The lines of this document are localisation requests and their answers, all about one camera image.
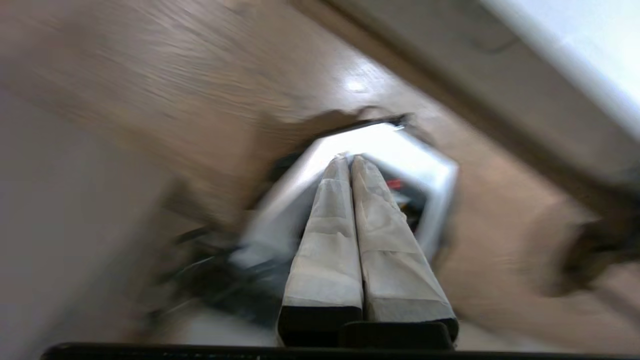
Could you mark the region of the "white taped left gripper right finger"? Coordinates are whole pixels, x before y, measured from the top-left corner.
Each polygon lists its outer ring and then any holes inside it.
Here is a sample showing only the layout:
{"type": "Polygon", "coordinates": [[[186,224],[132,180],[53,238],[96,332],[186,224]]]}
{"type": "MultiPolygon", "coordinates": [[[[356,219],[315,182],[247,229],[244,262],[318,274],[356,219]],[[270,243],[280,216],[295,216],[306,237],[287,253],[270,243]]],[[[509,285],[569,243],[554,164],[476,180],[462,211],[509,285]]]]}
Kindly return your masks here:
{"type": "Polygon", "coordinates": [[[357,155],[351,182],[366,318],[375,323],[439,323],[450,341],[457,342],[457,315],[381,171],[357,155]]]}

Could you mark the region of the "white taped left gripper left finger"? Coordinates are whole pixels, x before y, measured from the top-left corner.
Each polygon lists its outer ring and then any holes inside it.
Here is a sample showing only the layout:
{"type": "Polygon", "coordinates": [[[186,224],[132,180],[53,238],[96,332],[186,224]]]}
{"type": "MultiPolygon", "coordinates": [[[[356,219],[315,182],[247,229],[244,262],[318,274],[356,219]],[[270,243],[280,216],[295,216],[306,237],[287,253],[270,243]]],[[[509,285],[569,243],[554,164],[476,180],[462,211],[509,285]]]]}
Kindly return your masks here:
{"type": "Polygon", "coordinates": [[[362,270],[349,161],[325,168],[286,280],[277,321],[284,347],[336,347],[364,318],[362,270]]]}

